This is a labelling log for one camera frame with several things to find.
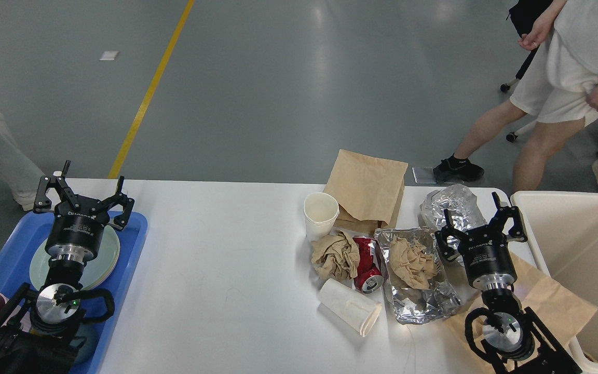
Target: foil tray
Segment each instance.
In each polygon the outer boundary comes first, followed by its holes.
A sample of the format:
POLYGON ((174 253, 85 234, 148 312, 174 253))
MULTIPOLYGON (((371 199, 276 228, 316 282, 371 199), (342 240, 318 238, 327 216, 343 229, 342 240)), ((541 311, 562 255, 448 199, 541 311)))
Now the foil tray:
POLYGON ((460 307, 460 298, 446 279, 446 272, 434 245, 434 236, 429 228, 409 230, 377 229, 375 255, 384 277, 382 288, 385 300, 392 307, 396 320, 401 324, 422 325, 444 317, 455 315, 460 307), (417 239, 426 246, 425 253, 432 254, 437 275, 429 280, 429 289, 413 289, 403 282, 389 268, 389 246, 396 237, 405 237, 408 242, 417 239))

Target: black sock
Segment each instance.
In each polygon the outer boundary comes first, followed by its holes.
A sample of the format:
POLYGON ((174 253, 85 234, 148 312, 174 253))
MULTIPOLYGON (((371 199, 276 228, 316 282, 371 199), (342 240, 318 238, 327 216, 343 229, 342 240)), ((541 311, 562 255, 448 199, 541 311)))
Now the black sock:
POLYGON ((467 158, 456 158, 453 154, 446 161, 449 163, 449 167, 453 169, 462 168, 470 162, 467 158))

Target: white shorts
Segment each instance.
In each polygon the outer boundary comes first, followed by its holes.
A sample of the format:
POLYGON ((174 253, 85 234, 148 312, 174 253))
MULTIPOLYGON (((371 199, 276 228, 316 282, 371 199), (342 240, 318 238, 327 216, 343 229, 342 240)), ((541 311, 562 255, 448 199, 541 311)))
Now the white shorts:
POLYGON ((586 103, 597 83, 598 74, 579 64, 553 33, 537 50, 510 101, 541 123, 584 118, 588 126, 598 118, 598 111, 586 103))

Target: gray pants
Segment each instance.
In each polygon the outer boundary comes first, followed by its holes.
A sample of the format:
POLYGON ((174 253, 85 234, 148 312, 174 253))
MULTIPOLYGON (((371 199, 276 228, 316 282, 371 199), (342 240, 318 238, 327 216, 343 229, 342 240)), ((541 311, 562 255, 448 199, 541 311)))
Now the gray pants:
POLYGON ((0 178, 14 196, 29 196, 38 189, 43 172, 19 150, 0 113, 0 178))

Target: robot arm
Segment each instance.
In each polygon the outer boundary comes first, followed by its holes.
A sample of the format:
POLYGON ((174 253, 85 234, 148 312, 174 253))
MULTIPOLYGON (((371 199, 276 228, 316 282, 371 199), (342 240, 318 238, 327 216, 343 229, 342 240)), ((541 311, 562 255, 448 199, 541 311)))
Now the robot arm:
POLYGON ((110 291, 83 290, 80 279, 88 261, 98 256, 105 225, 123 230, 135 201, 122 192, 123 177, 114 195, 104 201, 74 194, 65 178, 69 165, 71 161, 66 161, 60 175, 44 176, 38 185, 34 213, 52 212, 55 216, 45 246, 50 269, 39 291, 22 284, 0 312, 0 373, 67 374, 78 352, 71 341, 80 325, 104 322, 114 315, 110 291), (55 189, 60 199, 54 210, 50 210, 49 189, 55 189), (123 213, 110 220, 107 211, 117 205, 123 207, 123 213), (106 312, 86 317, 81 301, 97 298, 104 301, 106 312), (22 301, 20 312, 2 326, 22 301), (33 333, 21 330, 20 320, 27 312, 33 333))
POLYGON ((465 272, 470 286, 481 291, 485 308, 477 308, 465 319, 465 338, 470 349, 492 365, 497 374, 506 373, 505 363, 513 360, 515 374, 552 373, 577 374, 582 372, 574 360, 557 342, 530 308, 522 309, 513 295, 517 274, 509 254, 509 241, 526 241, 527 236, 520 211, 515 206, 501 206, 500 198, 493 193, 497 211, 487 225, 461 232, 453 228, 451 216, 445 211, 446 226, 435 233, 437 246, 443 254, 453 252, 446 243, 447 237, 460 240, 458 253, 463 256, 465 272), (504 234, 506 222, 513 220, 513 227, 504 234), (474 321, 485 317, 481 341, 477 346, 472 332, 474 321), (539 342, 538 355, 528 360, 539 342), (523 365, 518 362, 527 360, 523 365))

